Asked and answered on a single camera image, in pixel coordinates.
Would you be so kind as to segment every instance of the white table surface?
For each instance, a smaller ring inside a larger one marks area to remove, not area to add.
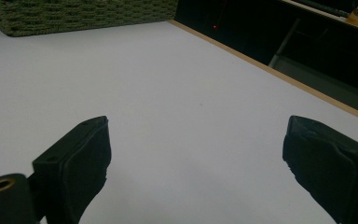
[[[106,115],[107,182],[81,223],[334,223],[282,160],[291,115],[358,141],[358,118],[157,22],[0,33],[0,175]]]

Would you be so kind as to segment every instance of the woven basket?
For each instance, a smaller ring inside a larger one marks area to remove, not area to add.
[[[172,20],[178,0],[0,0],[0,30],[44,35]]]

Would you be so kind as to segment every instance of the table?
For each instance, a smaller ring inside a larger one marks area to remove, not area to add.
[[[282,160],[291,115],[358,117],[169,22],[0,33],[0,175],[106,115],[112,164],[81,223],[334,223]]]

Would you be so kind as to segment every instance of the green wicker basket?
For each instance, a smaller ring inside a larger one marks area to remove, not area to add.
[[[172,20],[178,0],[0,0],[0,30],[44,35]]]

